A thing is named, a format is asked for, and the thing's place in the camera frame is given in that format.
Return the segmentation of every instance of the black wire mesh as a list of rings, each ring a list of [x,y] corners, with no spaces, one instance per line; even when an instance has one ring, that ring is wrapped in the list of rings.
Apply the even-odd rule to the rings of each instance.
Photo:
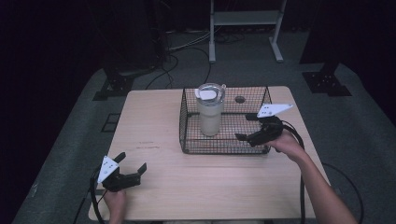
[[[257,115],[262,104],[271,104],[267,87],[227,88],[224,111],[221,113],[219,133],[206,136],[201,133],[199,112],[194,88],[184,88],[179,120],[181,149],[188,154],[266,154],[267,146],[251,147],[245,141],[238,141],[236,133],[251,134],[260,130],[257,120],[247,120],[246,115]]]

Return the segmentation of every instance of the cable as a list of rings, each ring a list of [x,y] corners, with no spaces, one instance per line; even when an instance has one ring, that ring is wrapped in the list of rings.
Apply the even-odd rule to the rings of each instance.
[[[222,26],[219,26],[219,27],[215,30],[214,33],[217,33],[221,28],[222,28]],[[232,37],[234,38],[234,40],[228,41],[228,38],[223,37],[223,38],[224,38],[224,41],[219,41],[219,40],[218,40],[219,37],[217,36],[217,37],[215,38],[215,42],[216,42],[216,43],[219,43],[219,44],[233,44],[233,43],[235,43],[235,42],[242,41],[242,40],[245,39],[245,36],[244,36],[244,35],[242,35],[242,38],[238,38],[238,37],[236,37],[235,35],[229,35],[229,36],[232,36]],[[200,42],[202,42],[202,41],[208,39],[209,37],[210,37],[210,32],[207,32],[205,35],[200,36],[200,37],[198,37],[198,38],[196,38],[196,39],[190,41],[190,42],[187,43],[187,44],[184,44],[184,45],[181,45],[181,46],[178,46],[178,47],[168,48],[167,50],[169,50],[169,51],[174,51],[174,50],[184,49],[184,48],[187,48],[187,47],[189,47],[189,46],[198,44],[198,43],[200,43]]]
[[[201,51],[201,52],[206,56],[207,61],[209,62],[209,55],[208,55],[208,54],[206,53],[206,51],[204,51],[203,49],[198,49],[198,48],[184,48],[184,49],[178,49],[178,50],[176,50],[176,51],[181,51],[181,50],[185,50],[185,49],[196,49],[196,50]],[[206,78],[205,78],[203,84],[205,84],[205,83],[207,82],[207,80],[209,79],[210,71],[212,70],[212,64],[211,64],[211,63],[208,63],[208,64],[209,64],[209,69],[208,69],[208,71],[207,71]]]
[[[239,38],[236,35],[223,35],[223,34],[220,34],[220,35],[216,36],[215,41],[216,41],[216,43],[221,44],[221,45],[231,45],[233,43],[236,43],[236,42],[239,42],[239,41],[242,41],[242,40],[245,39],[245,35],[241,34],[241,36],[242,37]]]
[[[352,186],[352,188],[355,190],[356,195],[358,196],[358,199],[359,199],[359,203],[361,205],[361,216],[359,218],[359,223],[361,224],[363,222],[363,219],[364,219],[364,206],[363,206],[363,199],[361,198],[361,194],[359,193],[358,188],[356,188],[356,186],[352,182],[352,180],[346,174],[344,174],[340,169],[338,169],[337,167],[335,167],[333,165],[330,165],[329,163],[326,163],[326,162],[323,162],[322,164],[324,166],[328,166],[330,168],[333,168],[336,172],[338,172],[340,175],[342,175],[349,182],[349,184]]]
[[[297,133],[297,130],[289,122],[285,120],[281,120],[281,121],[289,124],[289,126],[284,124],[283,128],[291,132],[294,135],[294,137],[297,138],[300,147],[303,150],[305,150],[303,138]],[[305,184],[302,175],[300,177],[300,211],[301,211],[300,223],[303,224],[305,223]]]
[[[106,189],[105,193],[103,193],[102,197],[99,199],[98,202],[102,201],[102,199],[105,197],[106,193],[108,192],[108,189]]]
[[[76,212],[76,216],[75,216],[75,219],[74,219],[74,221],[73,221],[73,224],[76,224],[76,223],[77,223],[77,219],[78,219],[79,213],[81,212],[82,205],[85,203],[85,199],[86,199],[86,198],[87,198],[87,197],[82,198],[81,203],[79,203],[79,207],[78,207],[78,210],[77,210],[77,212]]]
[[[100,215],[99,208],[98,208],[98,202],[96,201],[96,195],[95,195],[95,180],[97,178],[97,173],[100,171],[101,166],[97,167],[95,171],[93,172],[91,179],[90,179],[90,193],[91,193],[91,199],[92,199],[92,207],[93,211],[95,212],[99,223],[105,224],[103,221],[102,216]]]
[[[177,67],[177,65],[178,65],[178,58],[177,58],[176,56],[174,56],[174,55],[169,55],[169,56],[172,57],[172,58],[174,58],[174,59],[176,59],[175,65],[172,66],[171,69],[165,70],[165,72],[159,74],[159,75],[156,76],[154,79],[152,79],[152,80],[150,81],[150,83],[146,86],[145,90],[148,90],[148,89],[149,89],[149,86],[150,86],[157,78],[159,78],[159,77],[161,77],[161,76],[167,74],[168,72],[172,71],[173,69],[175,69],[175,68]]]
[[[234,11],[234,10],[235,10],[235,6],[236,6],[237,3],[238,3],[237,0],[233,2],[233,7],[232,7],[231,11]],[[229,11],[230,4],[231,4],[231,0],[228,1],[227,6],[226,6],[226,8],[224,9],[224,11]],[[219,26],[219,27],[214,31],[214,33],[217,33],[217,32],[221,29],[221,27],[222,27],[222,26]],[[202,41],[208,39],[209,37],[210,37],[210,32],[207,32],[205,35],[203,35],[203,36],[201,36],[201,37],[198,37],[198,38],[192,40],[191,42],[189,42],[189,43],[187,43],[187,44],[184,44],[184,45],[181,45],[181,46],[178,46],[178,47],[174,47],[174,48],[168,48],[167,50],[173,51],[173,50],[178,50],[178,49],[184,49],[184,48],[186,48],[186,47],[189,47],[189,46],[195,45],[195,44],[197,44],[197,43],[199,43],[199,42],[202,42]]]
[[[177,63],[178,63],[178,58],[177,58],[176,56],[174,56],[174,55],[169,55],[169,57],[174,57],[174,58],[176,58]],[[172,88],[173,88],[172,83],[173,83],[174,79],[173,79],[173,77],[169,74],[169,72],[170,72],[173,68],[172,68],[171,70],[166,70],[166,69],[163,67],[163,64],[162,64],[161,69],[166,73],[166,75],[168,75],[168,79],[169,79],[169,83],[166,85],[165,88],[168,89],[168,87],[170,86],[170,89],[172,89]]]

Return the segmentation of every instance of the black handheld controller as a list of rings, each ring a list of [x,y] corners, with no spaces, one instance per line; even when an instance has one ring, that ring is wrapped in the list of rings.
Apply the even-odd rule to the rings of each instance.
[[[125,158],[125,152],[122,152],[118,157],[114,159],[116,163],[119,163]],[[119,191],[121,189],[127,189],[140,185],[140,176],[147,170],[147,165],[144,163],[135,174],[122,175],[120,174],[120,167],[117,168],[106,180],[102,182],[103,187],[112,192]]]
[[[252,147],[265,144],[269,141],[277,139],[283,131],[284,125],[282,120],[276,116],[257,118],[256,116],[246,115],[247,120],[258,120],[261,128],[258,132],[250,135],[236,133],[235,136],[239,141],[247,141]]]

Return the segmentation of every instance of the white shelf frame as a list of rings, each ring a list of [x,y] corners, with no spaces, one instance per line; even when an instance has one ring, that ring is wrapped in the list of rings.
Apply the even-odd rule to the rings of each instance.
[[[210,3],[210,40],[209,40],[209,61],[216,62],[215,50],[215,26],[219,25],[263,25],[274,24],[276,26],[274,35],[269,37],[271,48],[278,63],[283,62],[282,54],[277,45],[280,25],[282,24],[287,0],[282,0],[280,10],[267,11],[224,11],[214,10],[214,0]]]

